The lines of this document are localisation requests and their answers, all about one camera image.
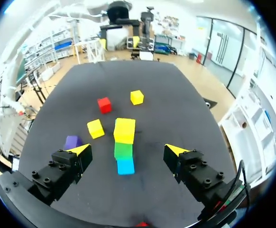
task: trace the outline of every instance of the glass door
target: glass door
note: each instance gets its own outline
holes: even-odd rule
[[[226,87],[236,68],[243,42],[243,28],[230,22],[213,20],[212,37],[204,66]]]

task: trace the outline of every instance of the blue cube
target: blue cube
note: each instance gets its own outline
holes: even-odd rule
[[[72,148],[76,148],[78,146],[82,146],[82,140],[77,135],[69,135],[66,138],[66,142],[64,144],[63,150],[70,150]]]
[[[119,175],[130,175],[135,173],[134,160],[131,159],[118,159],[117,170]]]

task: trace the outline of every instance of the red cube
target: red cube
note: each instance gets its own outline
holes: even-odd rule
[[[102,114],[111,112],[111,103],[107,97],[98,99],[97,101]]]

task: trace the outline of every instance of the purple cube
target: purple cube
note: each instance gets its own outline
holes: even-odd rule
[[[70,150],[72,148],[78,147],[78,146],[82,146],[82,140],[79,138],[79,136],[77,135],[69,135],[66,138],[66,142],[64,144],[63,150],[67,151]]]

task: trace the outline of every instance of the yellow cube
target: yellow cube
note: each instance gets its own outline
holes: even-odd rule
[[[114,139],[117,143],[133,144],[136,120],[117,118],[114,129]]]
[[[104,130],[99,119],[88,122],[87,128],[93,139],[104,135]]]
[[[130,100],[133,105],[139,105],[143,103],[144,95],[140,90],[130,92]]]

